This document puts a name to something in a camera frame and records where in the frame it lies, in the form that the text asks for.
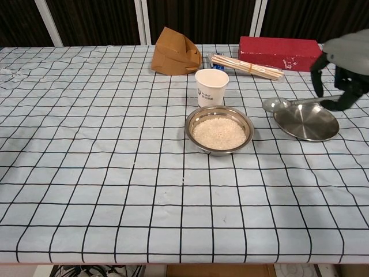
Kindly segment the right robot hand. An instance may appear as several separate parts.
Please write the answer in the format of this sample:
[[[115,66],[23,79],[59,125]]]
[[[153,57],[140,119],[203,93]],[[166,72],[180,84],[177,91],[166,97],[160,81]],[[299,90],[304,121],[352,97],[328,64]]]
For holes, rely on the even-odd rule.
[[[324,100],[321,105],[330,111],[344,111],[369,93],[369,29],[330,39],[322,54],[311,65],[311,81],[317,96],[323,96],[322,69],[336,66],[334,86],[344,93],[338,100]]]

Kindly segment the metal spoon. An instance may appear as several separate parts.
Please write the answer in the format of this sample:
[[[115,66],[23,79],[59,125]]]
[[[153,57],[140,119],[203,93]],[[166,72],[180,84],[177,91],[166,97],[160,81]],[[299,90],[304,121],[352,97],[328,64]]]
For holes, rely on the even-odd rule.
[[[321,98],[298,99],[298,100],[287,100],[285,98],[269,98],[262,102],[262,107],[265,111],[273,113],[278,110],[286,109],[290,106],[319,103],[324,100],[338,100],[339,98],[340,98],[339,95],[324,96]]]

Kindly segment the white paper cup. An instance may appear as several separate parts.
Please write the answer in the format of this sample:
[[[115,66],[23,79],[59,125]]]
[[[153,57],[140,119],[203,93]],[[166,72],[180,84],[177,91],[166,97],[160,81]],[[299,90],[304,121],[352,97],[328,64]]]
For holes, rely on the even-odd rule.
[[[229,76],[218,69],[201,69],[195,73],[198,106],[222,105]]]

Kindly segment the metal bowl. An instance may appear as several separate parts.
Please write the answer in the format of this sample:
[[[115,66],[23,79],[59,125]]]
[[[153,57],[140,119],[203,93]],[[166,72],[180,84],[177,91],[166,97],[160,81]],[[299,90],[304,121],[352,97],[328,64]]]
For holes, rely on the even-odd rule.
[[[196,140],[195,129],[198,128],[199,124],[210,119],[227,119],[237,124],[246,137],[244,142],[229,149],[215,149]],[[189,139],[198,148],[216,156],[224,156],[241,150],[251,143],[254,135],[254,126],[251,120],[239,110],[227,106],[207,106],[196,109],[187,117],[184,129]]]

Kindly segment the red rectangular box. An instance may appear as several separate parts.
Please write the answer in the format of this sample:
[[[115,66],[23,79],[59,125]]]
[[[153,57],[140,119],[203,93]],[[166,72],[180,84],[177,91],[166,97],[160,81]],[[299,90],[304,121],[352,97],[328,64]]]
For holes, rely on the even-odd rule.
[[[321,54],[314,40],[242,36],[238,59],[283,70],[309,72]]]

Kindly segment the round metal plate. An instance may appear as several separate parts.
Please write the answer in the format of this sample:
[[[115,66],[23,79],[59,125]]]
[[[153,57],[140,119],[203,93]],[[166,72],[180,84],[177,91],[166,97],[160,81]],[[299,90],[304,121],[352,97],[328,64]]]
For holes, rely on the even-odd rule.
[[[326,141],[340,130],[335,116],[317,104],[300,104],[273,113],[277,125],[287,134],[306,141]]]

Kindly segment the bundle of wooden sticks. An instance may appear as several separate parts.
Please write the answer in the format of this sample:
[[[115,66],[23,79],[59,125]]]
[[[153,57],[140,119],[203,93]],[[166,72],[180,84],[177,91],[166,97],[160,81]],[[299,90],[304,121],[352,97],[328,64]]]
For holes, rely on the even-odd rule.
[[[240,70],[248,74],[256,75],[270,80],[278,80],[284,76],[284,72],[279,69],[270,68],[267,66],[248,63],[235,58],[226,57],[223,55],[211,55],[210,60],[218,65]]]

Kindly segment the toothpaste tube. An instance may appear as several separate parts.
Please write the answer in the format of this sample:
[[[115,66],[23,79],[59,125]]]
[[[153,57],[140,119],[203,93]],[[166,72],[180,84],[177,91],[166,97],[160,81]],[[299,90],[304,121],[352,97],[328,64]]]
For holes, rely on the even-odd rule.
[[[223,55],[222,53],[207,53],[206,55],[206,58],[208,60],[208,64],[209,64],[209,67],[211,69],[218,69],[220,71],[225,71],[224,69],[224,66],[223,65],[219,65],[219,64],[216,64],[216,63],[213,63],[212,61],[212,58],[215,56],[215,55]]]

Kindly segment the brown cloth pouch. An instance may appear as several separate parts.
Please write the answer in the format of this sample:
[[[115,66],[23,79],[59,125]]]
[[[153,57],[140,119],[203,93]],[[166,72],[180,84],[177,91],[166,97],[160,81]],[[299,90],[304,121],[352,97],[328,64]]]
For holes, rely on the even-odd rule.
[[[179,76],[195,72],[201,63],[201,53],[191,40],[164,27],[155,44],[152,70],[169,76]]]

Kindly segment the checked tablecloth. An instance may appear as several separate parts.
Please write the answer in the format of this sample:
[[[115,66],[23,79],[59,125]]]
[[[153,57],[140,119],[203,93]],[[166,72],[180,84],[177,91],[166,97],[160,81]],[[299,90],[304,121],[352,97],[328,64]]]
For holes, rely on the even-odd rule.
[[[229,70],[254,137],[212,156],[184,131],[194,76],[153,50],[0,50],[0,263],[369,263],[368,96],[309,143],[262,109],[313,96],[308,73]]]

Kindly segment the white frame post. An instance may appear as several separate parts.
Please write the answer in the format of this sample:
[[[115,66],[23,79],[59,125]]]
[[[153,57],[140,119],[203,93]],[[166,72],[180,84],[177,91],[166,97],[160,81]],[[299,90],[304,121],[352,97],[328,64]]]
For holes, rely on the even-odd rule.
[[[138,33],[141,45],[151,45],[150,23],[147,0],[134,0]]]
[[[250,37],[260,37],[268,0],[255,0],[250,26]]]
[[[63,47],[62,39],[57,30],[57,27],[55,25],[54,19],[52,17],[52,14],[50,12],[46,0],[34,0],[34,1],[54,46]]]

